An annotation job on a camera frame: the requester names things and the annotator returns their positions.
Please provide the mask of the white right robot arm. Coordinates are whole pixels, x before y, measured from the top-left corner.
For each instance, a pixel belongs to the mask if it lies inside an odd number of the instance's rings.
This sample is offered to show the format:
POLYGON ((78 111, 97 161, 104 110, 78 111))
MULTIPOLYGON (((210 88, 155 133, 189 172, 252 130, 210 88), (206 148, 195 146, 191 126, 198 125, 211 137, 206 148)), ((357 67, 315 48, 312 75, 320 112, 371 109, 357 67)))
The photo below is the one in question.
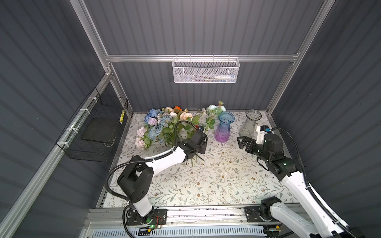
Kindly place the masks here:
POLYGON ((264 161, 263 168, 274 174, 297 198, 311 221, 288 208, 273 196, 261 201, 260 218, 266 222, 278 220, 301 238, 362 238, 359 228, 351 228, 341 219, 308 182, 301 166, 284 155, 283 140, 267 127, 258 128, 256 139, 237 138, 240 149, 264 161))

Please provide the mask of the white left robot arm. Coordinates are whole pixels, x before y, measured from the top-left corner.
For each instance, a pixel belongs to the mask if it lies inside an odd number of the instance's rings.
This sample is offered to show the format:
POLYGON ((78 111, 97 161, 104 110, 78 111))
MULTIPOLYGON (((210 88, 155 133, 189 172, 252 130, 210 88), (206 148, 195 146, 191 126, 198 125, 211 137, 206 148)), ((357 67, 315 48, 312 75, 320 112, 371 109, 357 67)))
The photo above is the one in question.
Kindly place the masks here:
POLYGON ((204 154, 207 146, 207 135, 195 131, 190 139, 180 141, 176 147, 150 158, 135 156, 137 165, 127 165, 120 174, 117 184, 143 219, 148 219, 154 211, 147 197, 152 179, 160 172, 174 165, 193 158, 197 153, 204 154))

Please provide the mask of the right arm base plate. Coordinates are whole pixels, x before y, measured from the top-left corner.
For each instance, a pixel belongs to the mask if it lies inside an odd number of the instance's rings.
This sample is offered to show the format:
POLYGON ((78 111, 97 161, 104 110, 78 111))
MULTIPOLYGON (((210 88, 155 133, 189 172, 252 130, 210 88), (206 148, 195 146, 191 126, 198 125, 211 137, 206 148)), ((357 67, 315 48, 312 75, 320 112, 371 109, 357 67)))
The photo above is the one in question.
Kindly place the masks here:
POLYGON ((266 208, 261 206, 246 206, 244 207, 247 222, 279 222, 273 218, 266 208))

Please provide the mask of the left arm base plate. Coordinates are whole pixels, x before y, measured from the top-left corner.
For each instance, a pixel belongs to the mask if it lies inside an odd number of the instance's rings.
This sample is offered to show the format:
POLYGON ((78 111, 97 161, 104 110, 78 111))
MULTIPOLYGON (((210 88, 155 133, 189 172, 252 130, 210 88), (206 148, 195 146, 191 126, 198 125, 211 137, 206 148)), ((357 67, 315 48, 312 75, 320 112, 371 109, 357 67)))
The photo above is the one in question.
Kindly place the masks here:
POLYGON ((128 226, 158 226, 167 222, 167 209, 153 208, 147 215, 141 216, 136 210, 128 210, 126 214, 126 224, 128 226))

